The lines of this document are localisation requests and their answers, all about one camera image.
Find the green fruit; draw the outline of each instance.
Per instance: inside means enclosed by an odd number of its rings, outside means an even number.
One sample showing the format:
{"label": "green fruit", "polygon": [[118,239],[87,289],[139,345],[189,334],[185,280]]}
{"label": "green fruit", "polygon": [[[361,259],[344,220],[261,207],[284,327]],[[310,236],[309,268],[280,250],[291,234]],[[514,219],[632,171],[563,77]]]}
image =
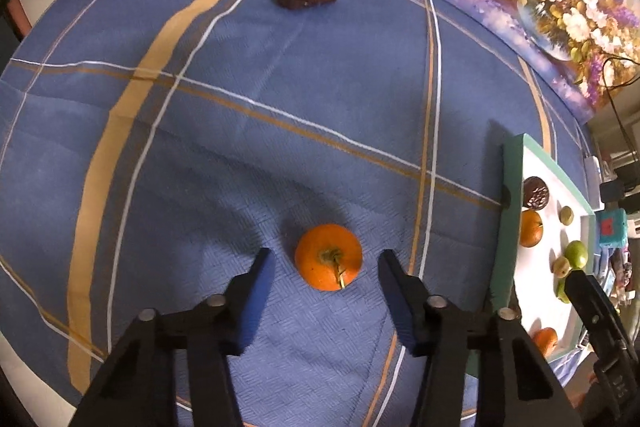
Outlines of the green fruit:
{"label": "green fruit", "polygon": [[574,222],[574,211],[568,206],[563,206],[560,210],[560,223],[568,227]]}
{"label": "green fruit", "polygon": [[561,279],[558,281],[558,288],[556,289],[556,297],[558,297],[564,304],[571,304],[569,297],[564,293],[564,282],[566,279]]}
{"label": "green fruit", "polygon": [[582,269],[587,266],[589,253],[582,241],[572,241],[564,249],[563,255],[569,260],[571,268]]}
{"label": "green fruit", "polygon": [[554,261],[552,270],[558,279],[564,279],[571,272],[571,263],[564,255],[561,255]]}

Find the white floor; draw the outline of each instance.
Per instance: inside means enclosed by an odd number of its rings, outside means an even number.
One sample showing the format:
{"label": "white floor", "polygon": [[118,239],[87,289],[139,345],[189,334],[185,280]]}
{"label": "white floor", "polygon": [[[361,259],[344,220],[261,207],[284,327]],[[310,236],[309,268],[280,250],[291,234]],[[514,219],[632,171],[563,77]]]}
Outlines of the white floor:
{"label": "white floor", "polygon": [[15,354],[0,333],[0,365],[25,409],[39,427],[66,427],[76,408],[50,388]]}

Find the metal screw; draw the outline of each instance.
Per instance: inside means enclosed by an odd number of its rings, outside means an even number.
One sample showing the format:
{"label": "metal screw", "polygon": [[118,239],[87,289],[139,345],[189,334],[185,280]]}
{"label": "metal screw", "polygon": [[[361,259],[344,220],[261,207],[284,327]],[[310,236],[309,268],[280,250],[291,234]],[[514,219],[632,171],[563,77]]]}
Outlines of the metal screw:
{"label": "metal screw", "polygon": [[517,313],[513,311],[511,308],[500,308],[498,310],[498,317],[505,321],[512,321],[517,317]]}
{"label": "metal screw", "polygon": [[152,321],[156,318],[156,310],[153,308],[146,308],[138,314],[138,318],[143,322]]}
{"label": "metal screw", "polygon": [[211,306],[212,308],[219,308],[220,306],[224,306],[225,304],[225,296],[220,293],[215,293],[207,298],[207,306]]}
{"label": "metal screw", "polygon": [[446,308],[447,299],[440,295],[432,295],[427,298],[427,304],[432,308]]}

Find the plaid tablecloth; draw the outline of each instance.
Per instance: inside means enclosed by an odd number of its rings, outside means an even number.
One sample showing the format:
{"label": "plaid tablecloth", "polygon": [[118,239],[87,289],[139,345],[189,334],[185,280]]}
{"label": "plaid tablecloth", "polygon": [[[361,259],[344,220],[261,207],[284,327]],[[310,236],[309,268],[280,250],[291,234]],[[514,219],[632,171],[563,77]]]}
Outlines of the plaid tablecloth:
{"label": "plaid tablecloth", "polygon": [[[441,0],[58,0],[4,72],[0,116],[0,330],[74,404],[141,309],[188,309],[270,247],[257,338],[231,361],[244,420],[405,426],[424,361],[396,341],[380,252],[477,309],[504,140],[530,134],[585,190],[569,111]],[[364,248],[341,292],[290,260],[321,223]]]}

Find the fruit basket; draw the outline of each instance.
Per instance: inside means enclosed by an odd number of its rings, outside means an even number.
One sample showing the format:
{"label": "fruit basket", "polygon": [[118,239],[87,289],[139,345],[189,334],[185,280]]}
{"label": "fruit basket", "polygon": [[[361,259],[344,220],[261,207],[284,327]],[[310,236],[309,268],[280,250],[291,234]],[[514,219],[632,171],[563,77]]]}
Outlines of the fruit basket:
{"label": "fruit basket", "polygon": [[[546,356],[552,362],[575,349],[582,330],[562,291],[568,267],[562,270],[556,261],[591,274],[596,217],[571,179],[527,134],[504,144],[503,200],[491,305],[494,311],[516,311],[532,336],[553,328],[558,344]],[[477,375],[477,369],[470,357],[468,372]]]}

